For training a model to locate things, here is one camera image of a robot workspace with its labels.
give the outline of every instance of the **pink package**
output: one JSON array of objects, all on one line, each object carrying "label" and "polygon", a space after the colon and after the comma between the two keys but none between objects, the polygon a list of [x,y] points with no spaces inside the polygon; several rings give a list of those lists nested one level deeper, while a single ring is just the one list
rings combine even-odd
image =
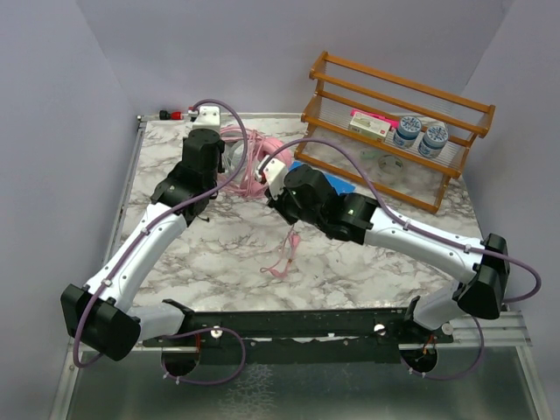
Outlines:
[{"label": "pink package", "polygon": [[367,116],[372,116],[373,118],[377,118],[378,120],[382,120],[386,123],[391,124],[391,127],[394,128],[396,130],[396,128],[399,126],[399,122],[395,121],[395,120],[390,120],[388,119],[386,116],[383,115],[377,115],[377,114],[372,114],[371,112],[366,112],[366,111],[362,111],[360,109],[353,109],[352,112],[350,113],[351,116],[354,116],[354,114],[356,112],[361,112],[362,114],[366,114]]}]

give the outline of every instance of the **wooden shelf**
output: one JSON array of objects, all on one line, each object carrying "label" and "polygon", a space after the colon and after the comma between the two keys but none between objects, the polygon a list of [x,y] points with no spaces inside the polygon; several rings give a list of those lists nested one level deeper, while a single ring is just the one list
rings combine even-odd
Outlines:
[{"label": "wooden shelf", "polygon": [[[346,71],[346,77],[342,78],[338,75],[328,74],[333,66],[343,68]],[[354,77],[356,73],[360,74],[361,78]],[[368,80],[364,81],[363,78],[366,77],[363,76],[364,74],[370,76]],[[328,52],[322,52],[319,55],[309,76],[317,81],[317,86],[313,97],[302,114],[302,121],[308,124],[306,135],[311,136],[316,128],[326,129],[346,137],[348,141],[361,142],[368,147],[374,147],[379,151],[405,159],[414,165],[421,165],[431,171],[440,173],[442,179],[437,197],[433,202],[424,202],[410,194],[393,190],[387,185],[377,184],[380,191],[433,213],[439,209],[450,179],[460,177],[474,140],[477,137],[484,137],[488,133],[494,118],[494,105],[472,101],[413,80],[332,56]],[[355,83],[356,79],[366,82],[367,86],[364,87]],[[371,85],[375,85],[375,83],[369,83],[369,80],[382,81],[381,84],[385,91],[372,88]],[[437,109],[431,106],[430,98],[437,98],[437,101],[446,103],[448,106],[444,107],[444,111],[442,111],[442,107]],[[406,150],[394,146],[392,133],[384,142],[378,142],[348,130],[353,109],[375,113],[394,120],[399,120],[403,114],[427,116],[448,126],[451,132],[450,140],[437,158],[428,159],[420,155],[416,144]],[[400,109],[405,112],[399,112],[399,116],[395,115],[395,111],[388,112],[387,109]],[[327,164],[311,154],[305,153],[305,148],[305,144],[297,148],[297,159],[361,182],[350,171]]]}]

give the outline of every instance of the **marble countertop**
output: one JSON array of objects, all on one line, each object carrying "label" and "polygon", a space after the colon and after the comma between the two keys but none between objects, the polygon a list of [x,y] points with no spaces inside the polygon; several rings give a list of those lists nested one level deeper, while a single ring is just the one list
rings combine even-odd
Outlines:
[{"label": "marble countertop", "polygon": [[[248,129],[283,141],[305,133],[305,125],[297,118],[246,118],[244,122]],[[156,184],[179,161],[182,138],[189,129],[185,122],[148,123],[123,240],[140,221]],[[368,194],[361,186],[356,191]],[[437,215],[395,199],[387,201],[413,220],[480,237],[461,179],[451,181]],[[264,202],[221,192],[204,212],[210,221],[196,220],[165,251],[136,295],[135,305],[172,298],[199,311],[396,307],[406,306],[414,296],[435,291],[450,280],[437,269],[392,250],[330,241],[302,222],[295,227],[302,241],[288,276],[263,274],[259,269],[277,260],[289,230]]]}]

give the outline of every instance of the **gray wall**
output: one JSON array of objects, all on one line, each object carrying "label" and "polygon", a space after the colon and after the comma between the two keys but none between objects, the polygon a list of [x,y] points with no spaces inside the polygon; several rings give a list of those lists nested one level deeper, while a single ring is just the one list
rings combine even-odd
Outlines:
[{"label": "gray wall", "polygon": [[0,13],[0,417],[47,418],[68,337],[60,293],[101,264],[136,125],[71,0]]},{"label": "gray wall", "polygon": [[301,112],[322,50],[460,93],[512,0],[78,0],[138,113]]},{"label": "gray wall", "polygon": [[[496,104],[494,125],[477,140],[465,179],[485,233],[534,265],[540,294],[521,303],[533,354],[560,418],[560,3],[517,0],[486,50],[465,95]],[[513,269],[508,295],[528,291],[530,275]]]}]

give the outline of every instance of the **black metal base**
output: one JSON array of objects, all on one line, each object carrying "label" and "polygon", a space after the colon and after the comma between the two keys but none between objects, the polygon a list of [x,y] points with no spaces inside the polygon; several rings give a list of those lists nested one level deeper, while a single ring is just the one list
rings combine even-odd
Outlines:
[{"label": "black metal base", "polygon": [[[165,301],[185,313],[178,333],[223,326],[243,337],[247,363],[346,363],[373,361],[400,363],[399,344],[423,344],[434,334],[438,343],[450,343],[452,337],[440,330],[428,332],[410,328],[407,308],[352,309],[328,311],[235,311],[195,312],[172,300]],[[242,357],[239,342],[227,333],[213,338],[201,334],[197,352],[163,352],[170,362],[185,372],[180,361],[192,367],[200,364],[235,365]],[[146,347],[194,347],[194,338],[149,339]]]},{"label": "black metal base", "polygon": [[421,373],[430,372],[438,364],[438,351],[433,348],[426,353],[421,348],[402,350],[401,356],[407,366]]}]

